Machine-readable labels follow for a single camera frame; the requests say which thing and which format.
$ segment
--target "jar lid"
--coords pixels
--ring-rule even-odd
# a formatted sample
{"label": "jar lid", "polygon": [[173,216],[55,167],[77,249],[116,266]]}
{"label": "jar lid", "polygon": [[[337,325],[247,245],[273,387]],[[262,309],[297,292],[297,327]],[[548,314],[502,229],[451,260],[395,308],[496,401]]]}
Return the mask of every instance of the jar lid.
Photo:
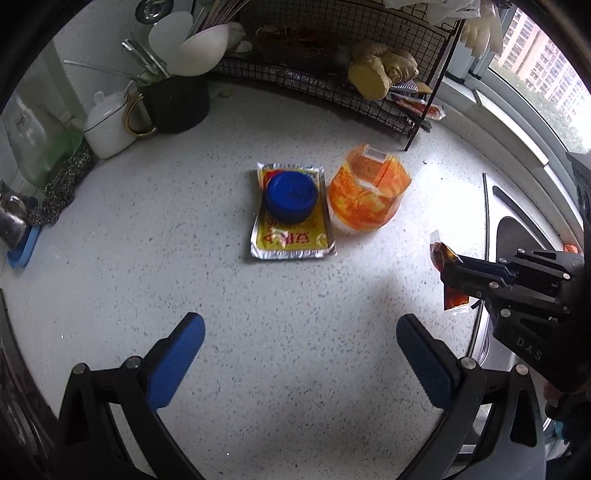
{"label": "jar lid", "polygon": [[267,210],[282,223],[300,223],[307,219],[318,200],[316,184],[298,171],[275,175],[265,191]]}
{"label": "jar lid", "polygon": [[93,99],[95,100],[95,105],[88,112],[84,131],[96,127],[105,118],[109,118],[113,113],[122,109],[127,101],[127,94],[124,92],[115,92],[109,96],[105,96],[103,91],[99,90],[95,93]]}

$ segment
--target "speckled white countertop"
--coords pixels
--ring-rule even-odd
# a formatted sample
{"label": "speckled white countertop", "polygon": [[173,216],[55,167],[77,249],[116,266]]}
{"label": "speckled white countertop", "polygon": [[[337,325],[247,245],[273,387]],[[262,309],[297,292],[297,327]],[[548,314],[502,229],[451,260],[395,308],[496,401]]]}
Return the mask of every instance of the speckled white countertop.
{"label": "speckled white countertop", "polygon": [[144,355],[189,311],[205,343],[160,411],[207,479],[391,479],[440,412],[395,340],[415,313],[458,355],[475,314],[442,311],[432,231],[482,257],[482,172],[494,166],[435,125],[407,153],[413,177],[394,220],[338,235],[324,260],[250,258],[256,162],[315,164],[327,180],[362,142],[391,137],[318,106],[236,87],[176,136],[138,141],[101,164],[24,271],[0,279],[19,345],[59,411],[70,369]]}

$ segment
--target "stove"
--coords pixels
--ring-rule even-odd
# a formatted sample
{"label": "stove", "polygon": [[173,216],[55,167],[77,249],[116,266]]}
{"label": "stove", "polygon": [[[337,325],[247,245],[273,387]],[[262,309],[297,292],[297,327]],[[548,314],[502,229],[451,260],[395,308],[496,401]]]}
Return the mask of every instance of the stove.
{"label": "stove", "polygon": [[18,349],[0,290],[0,476],[51,479],[56,427]]}

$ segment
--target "apartment building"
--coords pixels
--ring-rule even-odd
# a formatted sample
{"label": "apartment building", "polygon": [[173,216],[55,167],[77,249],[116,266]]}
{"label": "apartment building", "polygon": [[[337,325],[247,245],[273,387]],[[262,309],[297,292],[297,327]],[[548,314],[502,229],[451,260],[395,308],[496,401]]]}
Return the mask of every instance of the apartment building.
{"label": "apartment building", "polygon": [[503,39],[499,65],[514,72],[527,87],[541,92],[572,122],[591,105],[585,85],[548,35],[517,9]]}

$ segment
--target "black wire rack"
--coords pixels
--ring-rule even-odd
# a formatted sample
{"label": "black wire rack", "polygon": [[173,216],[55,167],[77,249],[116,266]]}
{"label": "black wire rack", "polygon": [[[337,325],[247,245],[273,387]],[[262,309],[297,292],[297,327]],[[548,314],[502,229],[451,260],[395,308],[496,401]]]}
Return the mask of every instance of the black wire rack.
{"label": "black wire rack", "polygon": [[418,64],[416,80],[433,90],[426,99],[428,105],[421,117],[400,110],[387,98],[380,101],[364,99],[348,85],[344,75],[312,74],[281,65],[280,61],[225,57],[214,72],[278,85],[348,108],[406,135],[407,150],[443,80],[462,26],[461,22],[430,25],[424,20],[426,9],[426,4],[409,5],[400,10],[385,9],[366,0],[252,0],[240,11],[238,18],[250,35],[264,25],[307,27],[334,34],[344,43],[352,44],[368,38],[409,51]]}

